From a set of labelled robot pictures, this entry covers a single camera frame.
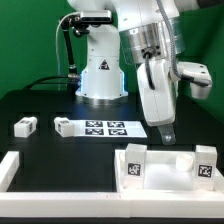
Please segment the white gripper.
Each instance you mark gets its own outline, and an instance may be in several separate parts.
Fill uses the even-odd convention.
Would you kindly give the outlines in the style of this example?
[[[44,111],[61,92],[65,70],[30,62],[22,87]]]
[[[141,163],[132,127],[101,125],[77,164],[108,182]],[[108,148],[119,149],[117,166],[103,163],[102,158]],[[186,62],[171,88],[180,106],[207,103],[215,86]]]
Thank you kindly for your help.
[[[212,88],[212,78],[207,67],[192,62],[178,62],[182,78],[171,73],[166,59],[151,60],[137,69],[137,80],[143,114],[149,126],[159,126],[162,143],[174,145],[176,137],[171,123],[175,120],[178,82],[190,83],[191,94],[196,99],[206,99]]]

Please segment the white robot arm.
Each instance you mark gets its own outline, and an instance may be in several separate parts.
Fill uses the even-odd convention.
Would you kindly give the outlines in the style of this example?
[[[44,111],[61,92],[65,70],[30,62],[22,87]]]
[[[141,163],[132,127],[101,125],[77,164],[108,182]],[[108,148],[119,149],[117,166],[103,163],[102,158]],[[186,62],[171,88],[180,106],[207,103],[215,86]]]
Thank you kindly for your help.
[[[212,78],[203,64],[180,62],[178,17],[184,11],[224,4],[224,0],[67,0],[81,22],[100,20],[102,10],[117,14],[126,61],[137,66],[137,81],[146,123],[159,129],[162,142],[176,142],[179,81],[190,84],[196,99],[208,97]]]

